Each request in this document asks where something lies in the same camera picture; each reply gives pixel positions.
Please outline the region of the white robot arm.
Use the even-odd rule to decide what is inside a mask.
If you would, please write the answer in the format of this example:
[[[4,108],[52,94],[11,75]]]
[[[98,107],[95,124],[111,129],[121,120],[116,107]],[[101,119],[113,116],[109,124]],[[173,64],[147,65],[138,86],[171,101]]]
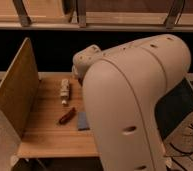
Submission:
[[[163,34],[107,50],[76,53],[72,72],[82,82],[88,123],[104,171],[166,171],[155,106],[186,76],[191,54]]]

